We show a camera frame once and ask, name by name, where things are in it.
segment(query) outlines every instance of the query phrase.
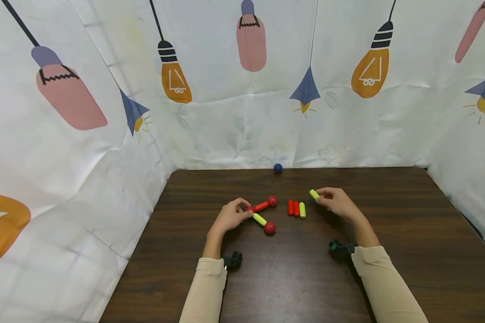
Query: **hand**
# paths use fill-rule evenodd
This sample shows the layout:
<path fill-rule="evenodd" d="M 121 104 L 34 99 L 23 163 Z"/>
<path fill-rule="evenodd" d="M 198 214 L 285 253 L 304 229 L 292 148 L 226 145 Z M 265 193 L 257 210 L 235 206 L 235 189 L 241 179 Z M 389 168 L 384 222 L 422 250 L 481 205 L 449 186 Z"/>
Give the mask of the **hand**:
<path fill-rule="evenodd" d="M 341 188 L 324 187 L 316 190 L 316 193 L 320 194 L 316 201 L 318 204 L 345 220 L 354 221 L 365 217 Z"/>
<path fill-rule="evenodd" d="M 212 224 L 211 232 L 224 235 L 227 231 L 235 229 L 247 218 L 251 218 L 253 212 L 243 212 L 243 209 L 240 207 L 241 204 L 251 206 L 250 203 L 243 198 L 237 198 L 223 206 L 215 222 Z"/>

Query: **blue ball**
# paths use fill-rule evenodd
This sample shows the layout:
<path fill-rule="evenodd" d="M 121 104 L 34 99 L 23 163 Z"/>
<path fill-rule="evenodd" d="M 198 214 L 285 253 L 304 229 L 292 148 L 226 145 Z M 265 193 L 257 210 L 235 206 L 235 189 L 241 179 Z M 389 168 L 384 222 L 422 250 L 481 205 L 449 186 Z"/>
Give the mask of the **blue ball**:
<path fill-rule="evenodd" d="M 276 174 L 282 173 L 282 165 L 281 164 L 275 164 L 275 166 L 273 166 L 273 169 L 274 169 Z"/>

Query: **wooden table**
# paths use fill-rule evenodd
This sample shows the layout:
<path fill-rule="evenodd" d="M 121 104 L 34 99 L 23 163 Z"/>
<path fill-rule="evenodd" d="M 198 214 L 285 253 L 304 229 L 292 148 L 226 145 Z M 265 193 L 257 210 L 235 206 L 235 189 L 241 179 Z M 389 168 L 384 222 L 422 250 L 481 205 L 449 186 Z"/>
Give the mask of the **wooden table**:
<path fill-rule="evenodd" d="M 236 197 L 277 226 L 248 221 L 225 237 L 243 253 L 229 272 L 220 322 L 372 322 L 359 280 L 327 252 L 346 240 L 311 188 L 342 187 L 368 217 L 429 322 L 485 323 L 485 245 L 422 169 L 179 170 L 172 174 L 102 317 L 103 323 L 177 323 L 220 208 Z M 307 218 L 287 216 L 304 201 Z"/>

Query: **printed fabric backdrop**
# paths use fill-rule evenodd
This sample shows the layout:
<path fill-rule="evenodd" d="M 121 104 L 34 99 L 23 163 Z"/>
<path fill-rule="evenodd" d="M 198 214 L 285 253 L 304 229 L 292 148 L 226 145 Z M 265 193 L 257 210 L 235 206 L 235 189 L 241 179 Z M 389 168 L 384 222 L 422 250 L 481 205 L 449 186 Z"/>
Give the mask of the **printed fabric backdrop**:
<path fill-rule="evenodd" d="M 0 0 L 0 323 L 98 322 L 172 171 L 275 163 L 485 239 L 485 0 Z"/>

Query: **black wrist strap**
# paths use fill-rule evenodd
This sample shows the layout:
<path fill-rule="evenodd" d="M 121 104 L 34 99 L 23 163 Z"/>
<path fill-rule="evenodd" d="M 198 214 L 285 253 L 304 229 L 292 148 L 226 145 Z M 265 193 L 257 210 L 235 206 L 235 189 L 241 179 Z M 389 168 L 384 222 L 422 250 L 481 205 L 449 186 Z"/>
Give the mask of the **black wrist strap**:
<path fill-rule="evenodd" d="M 329 253 L 334 259 L 345 259 L 354 253 L 356 245 L 351 242 L 349 244 L 342 244 L 338 239 L 329 242 Z"/>
<path fill-rule="evenodd" d="M 239 268 L 243 261 L 242 257 L 243 257 L 243 254 L 239 251 L 234 251 L 231 257 L 228 257 L 228 256 L 223 257 L 223 260 L 225 261 L 225 269 Z"/>

